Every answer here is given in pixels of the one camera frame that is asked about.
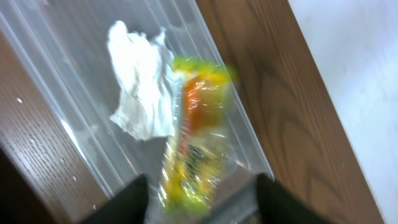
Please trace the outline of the yellow green snack wrapper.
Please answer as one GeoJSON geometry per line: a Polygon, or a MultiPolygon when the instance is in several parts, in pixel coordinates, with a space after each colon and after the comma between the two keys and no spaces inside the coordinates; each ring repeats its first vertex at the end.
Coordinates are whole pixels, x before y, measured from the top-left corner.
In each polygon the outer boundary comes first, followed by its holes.
{"type": "Polygon", "coordinates": [[[206,214],[229,152],[226,114],[231,110],[231,89],[237,76],[231,67],[183,56],[174,58],[172,70],[180,84],[159,200],[168,215],[206,214]]]}

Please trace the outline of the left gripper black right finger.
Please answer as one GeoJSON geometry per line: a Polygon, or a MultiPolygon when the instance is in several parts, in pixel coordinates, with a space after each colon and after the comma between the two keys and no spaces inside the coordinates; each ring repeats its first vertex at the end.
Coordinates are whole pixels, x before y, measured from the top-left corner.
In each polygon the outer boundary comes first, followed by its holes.
{"type": "Polygon", "coordinates": [[[266,224],[329,224],[265,173],[256,176],[256,200],[266,224]]]}

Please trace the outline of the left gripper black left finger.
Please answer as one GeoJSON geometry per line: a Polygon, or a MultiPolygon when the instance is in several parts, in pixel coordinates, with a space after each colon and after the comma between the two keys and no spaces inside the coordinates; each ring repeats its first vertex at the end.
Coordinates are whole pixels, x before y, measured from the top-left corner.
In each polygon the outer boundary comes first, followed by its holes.
{"type": "Polygon", "coordinates": [[[81,224],[143,224],[149,205],[149,184],[142,174],[81,224]]]}

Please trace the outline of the white tissue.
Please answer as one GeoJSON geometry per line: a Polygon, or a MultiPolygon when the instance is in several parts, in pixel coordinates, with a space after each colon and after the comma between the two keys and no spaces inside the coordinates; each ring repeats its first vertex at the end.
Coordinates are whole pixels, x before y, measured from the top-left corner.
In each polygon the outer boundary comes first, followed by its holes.
{"type": "Polygon", "coordinates": [[[174,54],[167,48],[165,28],[153,39],[128,32],[123,21],[108,30],[107,48],[120,86],[119,104],[110,116],[137,141],[167,137],[173,128],[178,76],[174,54]]]}

